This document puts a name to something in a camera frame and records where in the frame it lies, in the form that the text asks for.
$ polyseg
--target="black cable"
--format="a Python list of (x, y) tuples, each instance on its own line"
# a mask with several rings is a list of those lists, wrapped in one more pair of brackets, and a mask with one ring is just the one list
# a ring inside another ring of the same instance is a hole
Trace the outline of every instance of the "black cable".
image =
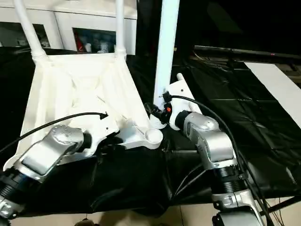
[(29, 132), (23, 134), (22, 136), (20, 136), (20, 137), (17, 138), (16, 140), (10, 142), (8, 145), (6, 145), (4, 148), (2, 148), (2, 149), (0, 150), (0, 153), (2, 153), (3, 151), (5, 151), (7, 148), (11, 147), (11, 146), (14, 145), (15, 143), (19, 142), (20, 140), (22, 140), (22, 139), (28, 137), (29, 135), (31, 135), (31, 134), (33, 134), (33, 133), (35, 133), (35, 132), (37, 132), (37, 131), (39, 131), (39, 130), (41, 130), (41, 129), (43, 129), (43, 128), (46, 128), (46, 127), (51, 126), (51, 125), (53, 125), (53, 124), (56, 124), (56, 123), (58, 123), (58, 122), (61, 122), (61, 121), (67, 120), (67, 119), (71, 119), (71, 118), (75, 118), (75, 117), (78, 117), (78, 116), (82, 116), (82, 115), (99, 115), (99, 116), (102, 117), (102, 118), (106, 116), (106, 114), (98, 113), (98, 112), (85, 112), (85, 113), (79, 113), (79, 114), (72, 114), (72, 115), (69, 115), (69, 116), (66, 116), (66, 117), (63, 117), (63, 118), (60, 118), (60, 119), (51, 121), (51, 122), (49, 122), (49, 123), (46, 123), (46, 124), (44, 124), (44, 125), (42, 125), (42, 126), (39, 126), (39, 127), (35, 128), (35, 129), (33, 129), (33, 130), (31, 130), (31, 131), (29, 131)]
[(184, 225), (184, 219), (183, 219), (183, 214), (182, 214), (181, 206), (180, 206), (180, 213), (181, 213), (182, 225), (185, 226)]
[(279, 217), (277, 216), (276, 212), (271, 212), (273, 214), (275, 220), (280, 224), (280, 226), (285, 226), (284, 223), (280, 221)]
[[(214, 111), (212, 111), (209, 107), (207, 107), (206, 105), (202, 104), (201, 102), (197, 101), (197, 100), (194, 100), (194, 99), (191, 99), (191, 98), (188, 98), (188, 97), (183, 97), (183, 96), (178, 96), (178, 95), (171, 95), (169, 96), (169, 98), (178, 98), (178, 99), (184, 99), (184, 100), (187, 100), (187, 101), (190, 101), (190, 102), (193, 102), (197, 105), (199, 105), (200, 107), (202, 108), (205, 108), (207, 111), (209, 111), (220, 123), (223, 124), (223, 126), (225, 127), (226, 131), (228, 132), (228, 135), (232, 141), (232, 145), (233, 145), (233, 150), (235, 152), (235, 155), (237, 156), (237, 162), (238, 162), (238, 165), (239, 167), (241, 168), (241, 170), (244, 172), (244, 168), (243, 168), (243, 164), (241, 162), (241, 159), (242, 161), (245, 161), (245, 159), (242, 157), (242, 154), (239, 152), (238, 148), (237, 148), (237, 145), (236, 145), (236, 142), (235, 142), (235, 139), (234, 139), (234, 136), (230, 130), (230, 128), (227, 126), (227, 124), (224, 122), (223, 119), (221, 119), (220, 116), (218, 116), (218, 114), (216, 114)], [(251, 175), (251, 178), (252, 180), (254, 181), (255, 185), (257, 186), (258, 188), (258, 191), (260, 192), (260, 194), (262, 194), (262, 192), (260, 191), (260, 187), (258, 186), (256, 180), (255, 180), (255, 176), (253, 175), (250, 167), (248, 166), (248, 163), (247, 162), (244, 162), (244, 164), (247, 166), (247, 169), (249, 171), (249, 174)], [(256, 199), (256, 201), (258, 202), (260, 208), (262, 209), (262, 211), (264, 212), (264, 215), (266, 216), (267, 218), (267, 221), (270, 222), (272, 225), (273, 224), (273, 221), (269, 215), (269, 209), (266, 207), (266, 203), (263, 204), (263, 202), (260, 200), (259, 196), (257, 195), (256, 191), (254, 190), (254, 188), (252, 187), (250, 181), (246, 178), (246, 183), (249, 187), (249, 189), (251, 190), (251, 193), (252, 195), (254, 196), (254, 198)]]

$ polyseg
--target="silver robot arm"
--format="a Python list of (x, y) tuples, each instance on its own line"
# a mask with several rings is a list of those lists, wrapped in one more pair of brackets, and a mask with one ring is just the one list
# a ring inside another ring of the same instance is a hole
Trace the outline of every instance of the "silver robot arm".
[(17, 217), (65, 155), (90, 146), (89, 134), (65, 125), (54, 126), (0, 176), (1, 221)]
[(215, 226), (263, 226), (245, 176), (239, 170), (228, 135), (218, 122), (196, 112), (182, 111), (175, 124), (196, 145), (205, 170), (212, 173), (211, 189)]

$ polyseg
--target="white pipe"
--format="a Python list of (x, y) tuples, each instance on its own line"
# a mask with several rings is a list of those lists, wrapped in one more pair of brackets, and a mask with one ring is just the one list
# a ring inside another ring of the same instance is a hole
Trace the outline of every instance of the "white pipe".
[(30, 22), (28, 15), (26, 13), (26, 8), (22, 0), (14, 0), (14, 5), (17, 11), (17, 15), (21, 22), (23, 31), (27, 38), (27, 41), (32, 49), (32, 58), (33, 60), (46, 57), (46, 53), (43, 50), (38, 36), (33, 28), (32, 23)]
[[(178, 12), (180, 0), (163, 0), (160, 35), (157, 57), (156, 81), (154, 92), (154, 105), (163, 110), (163, 97), (167, 86), (170, 84), (171, 68), (174, 57), (174, 41), (177, 30)], [(154, 116), (150, 121), (155, 128), (161, 128), (163, 125)]]
[(124, 0), (116, 0), (116, 50), (117, 55), (126, 56), (124, 47)]

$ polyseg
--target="floor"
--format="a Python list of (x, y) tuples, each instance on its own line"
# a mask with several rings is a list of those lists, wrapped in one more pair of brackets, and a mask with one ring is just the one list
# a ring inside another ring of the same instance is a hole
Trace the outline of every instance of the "floor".
[[(274, 205), (278, 199), (270, 199)], [(301, 202), (281, 210), (285, 226), (299, 226), (301, 222)], [(170, 207), (160, 218), (149, 218), (130, 210), (100, 212), (88, 214), (87, 218), (101, 226), (212, 226), (211, 217), (217, 211), (211, 204), (186, 205)], [(73, 226), (86, 217), (85, 214), (48, 215), (33, 218), (17, 218), (11, 221), (12, 226)], [(275, 226), (280, 224), (272, 216)]]

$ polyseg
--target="black plastic sheet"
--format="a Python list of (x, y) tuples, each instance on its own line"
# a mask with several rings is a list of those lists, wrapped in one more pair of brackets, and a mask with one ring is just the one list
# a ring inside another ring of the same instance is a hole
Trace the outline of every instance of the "black plastic sheet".
[[(152, 102), (155, 60), (127, 56), (127, 65), (142, 101)], [(0, 48), (0, 147), (19, 136), (33, 72), (29, 50)], [(301, 130), (243, 63), (175, 59), (172, 81), (177, 73), (183, 73), (194, 97), (229, 125), (266, 197), (300, 195)], [(119, 150), (57, 167), (24, 214), (135, 209), (158, 216), (170, 205), (210, 202), (210, 178), (194, 146), (168, 127), (162, 132), (157, 150)], [(0, 153), (1, 165), (15, 150)]]

